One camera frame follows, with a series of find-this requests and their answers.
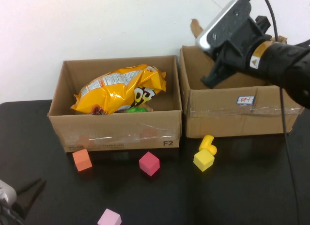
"yellow block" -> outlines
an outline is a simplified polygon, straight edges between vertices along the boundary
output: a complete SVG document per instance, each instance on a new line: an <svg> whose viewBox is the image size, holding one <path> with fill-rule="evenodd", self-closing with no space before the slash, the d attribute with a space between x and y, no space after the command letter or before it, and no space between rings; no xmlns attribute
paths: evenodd
<svg viewBox="0 0 310 225"><path fill-rule="evenodd" d="M214 140L214 137L212 135L206 135L203 138L198 150L201 151L202 149L208 148L211 145L213 140Z"/></svg>
<svg viewBox="0 0 310 225"><path fill-rule="evenodd" d="M203 172L213 165L214 156L207 150L202 149L194 155L194 164Z"/></svg>

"clear packing tape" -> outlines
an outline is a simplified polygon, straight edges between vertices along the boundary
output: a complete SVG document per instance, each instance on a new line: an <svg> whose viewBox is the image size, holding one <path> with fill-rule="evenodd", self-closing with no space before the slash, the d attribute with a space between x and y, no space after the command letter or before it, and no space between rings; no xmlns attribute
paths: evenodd
<svg viewBox="0 0 310 225"><path fill-rule="evenodd" d="M65 146L71 150L83 148L91 149L123 149L128 145L147 145L154 142L171 142L179 140L180 129L175 126L169 128L155 127L148 124L136 123L128 128L113 131L97 131L93 129L71 130L70 135L62 138Z"/></svg>
<svg viewBox="0 0 310 225"><path fill-rule="evenodd" d="M285 108L286 115L299 115L303 111L303 107ZM281 108L277 106L249 108L247 105L241 105L240 108L227 109L220 108L217 110L194 111L190 109L190 117L220 117L233 115L257 115L257 116L281 116Z"/></svg>

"nutrition label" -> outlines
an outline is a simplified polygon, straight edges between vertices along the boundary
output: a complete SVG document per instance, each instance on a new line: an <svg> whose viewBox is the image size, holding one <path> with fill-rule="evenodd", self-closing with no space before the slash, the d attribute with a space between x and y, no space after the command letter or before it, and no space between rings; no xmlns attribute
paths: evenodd
<svg viewBox="0 0 310 225"><path fill-rule="evenodd" d="M102 80L106 86L119 84L119 83L124 83L125 85L128 85L130 80L141 72L142 72L141 70L138 70L138 71L132 71L126 74L120 74L120 73L110 74L110 75L102 77Z"/></svg>
<svg viewBox="0 0 310 225"><path fill-rule="evenodd" d="M88 87L86 86L84 89L83 89L83 91L82 91L82 93L81 93L81 97L83 97L85 94L87 94L89 91L88 91Z"/></svg>
<svg viewBox="0 0 310 225"><path fill-rule="evenodd" d="M88 85L89 90L94 90L94 89L100 88L100 87L101 87L101 85L100 85L100 82L98 79Z"/></svg>

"yellow cube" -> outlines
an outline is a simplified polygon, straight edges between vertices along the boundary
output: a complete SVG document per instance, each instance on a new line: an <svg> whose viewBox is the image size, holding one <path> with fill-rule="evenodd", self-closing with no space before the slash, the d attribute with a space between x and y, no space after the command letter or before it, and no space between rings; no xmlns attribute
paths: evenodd
<svg viewBox="0 0 310 225"><path fill-rule="evenodd" d="M194 164L203 172L213 165L214 156L207 150L202 149L194 155Z"/></svg>

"black table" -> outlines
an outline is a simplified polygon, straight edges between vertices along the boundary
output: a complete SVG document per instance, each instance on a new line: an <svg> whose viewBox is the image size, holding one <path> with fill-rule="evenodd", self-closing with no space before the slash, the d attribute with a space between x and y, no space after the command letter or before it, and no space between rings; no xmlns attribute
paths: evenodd
<svg viewBox="0 0 310 225"><path fill-rule="evenodd" d="M214 165L201 172L193 155L201 142L182 138L179 155L163 158L148 179L135 158L91 157L92 173L77 172L47 118L50 100L0 105L0 179L14 186L47 180L30 210L30 225L94 225L106 208L124 225L296 224L295 199L282 135L216 138ZM289 144L301 224L310 224L310 112Z"/></svg>

